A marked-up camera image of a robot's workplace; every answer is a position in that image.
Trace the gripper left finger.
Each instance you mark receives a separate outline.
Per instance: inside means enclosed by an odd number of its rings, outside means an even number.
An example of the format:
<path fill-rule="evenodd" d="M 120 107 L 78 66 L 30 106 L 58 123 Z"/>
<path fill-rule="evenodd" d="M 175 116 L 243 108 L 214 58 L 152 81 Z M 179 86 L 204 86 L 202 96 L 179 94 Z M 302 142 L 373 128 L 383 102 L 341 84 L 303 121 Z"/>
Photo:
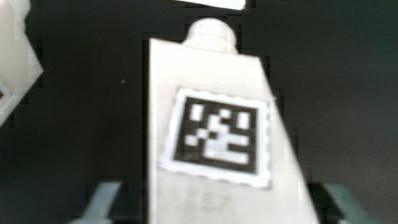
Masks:
<path fill-rule="evenodd" d="M 108 213 L 119 189 L 119 182 L 103 182 L 97 185 L 81 216 L 67 224 L 113 224 Z"/>

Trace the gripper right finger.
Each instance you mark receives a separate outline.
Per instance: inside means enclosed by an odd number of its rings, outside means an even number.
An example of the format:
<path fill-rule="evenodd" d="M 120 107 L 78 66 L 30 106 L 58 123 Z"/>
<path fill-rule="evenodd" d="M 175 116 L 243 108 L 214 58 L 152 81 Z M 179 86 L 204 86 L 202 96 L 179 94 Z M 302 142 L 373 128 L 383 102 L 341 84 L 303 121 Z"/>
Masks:
<path fill-rule="evenodd" d="M 339 184 L 325 184 L 332 209 L 325 211 L 323 224 L 380 224 L 366 212 L 348 188 Z"/>

